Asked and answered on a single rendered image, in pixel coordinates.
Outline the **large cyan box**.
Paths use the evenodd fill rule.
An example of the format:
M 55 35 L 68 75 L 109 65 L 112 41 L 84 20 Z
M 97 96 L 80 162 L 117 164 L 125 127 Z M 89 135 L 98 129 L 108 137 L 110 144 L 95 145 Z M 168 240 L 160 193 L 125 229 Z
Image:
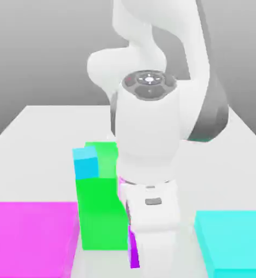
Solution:
M 208 278 L 256 278 L 256 211 L 197 211 Z

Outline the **large green box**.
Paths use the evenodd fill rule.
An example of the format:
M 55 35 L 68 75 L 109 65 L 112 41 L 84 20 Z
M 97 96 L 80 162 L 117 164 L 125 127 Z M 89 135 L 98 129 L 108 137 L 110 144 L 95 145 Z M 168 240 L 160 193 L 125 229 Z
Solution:
M 84 250 L 126 250 L 128 220 L 118 199 L 115 142 L 87 142 L 98 156 L 99 177 L 76 180 Z

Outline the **large magenta box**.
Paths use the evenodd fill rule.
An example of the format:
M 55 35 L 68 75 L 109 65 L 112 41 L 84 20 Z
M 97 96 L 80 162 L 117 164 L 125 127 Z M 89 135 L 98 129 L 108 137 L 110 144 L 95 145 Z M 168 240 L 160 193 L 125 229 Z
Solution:
M 0 278 L 71 278 L 76 202 L 0 202 Z

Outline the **small blue cube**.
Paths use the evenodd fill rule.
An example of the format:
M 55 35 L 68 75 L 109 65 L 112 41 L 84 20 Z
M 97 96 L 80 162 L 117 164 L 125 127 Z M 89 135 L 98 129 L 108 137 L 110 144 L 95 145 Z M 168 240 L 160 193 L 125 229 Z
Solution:
M 98 178 L 98 156 L 94 146 L 72 149 L 76 180 Z

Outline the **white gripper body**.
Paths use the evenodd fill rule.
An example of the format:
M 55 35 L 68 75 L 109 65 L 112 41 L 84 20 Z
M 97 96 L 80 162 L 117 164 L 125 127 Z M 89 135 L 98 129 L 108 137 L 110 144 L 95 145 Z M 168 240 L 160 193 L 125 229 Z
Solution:
M 178 228 L 133 229 L 139 255 L 141 278 L 171 278 Z

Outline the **small purple cube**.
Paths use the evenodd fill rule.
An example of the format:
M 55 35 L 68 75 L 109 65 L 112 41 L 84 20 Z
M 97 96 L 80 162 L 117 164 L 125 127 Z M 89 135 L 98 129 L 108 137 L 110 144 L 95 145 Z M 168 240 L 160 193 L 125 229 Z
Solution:
M 128 258 L 131 269 L 140 268 L 136 239 L 130 225 L 128 226 Z

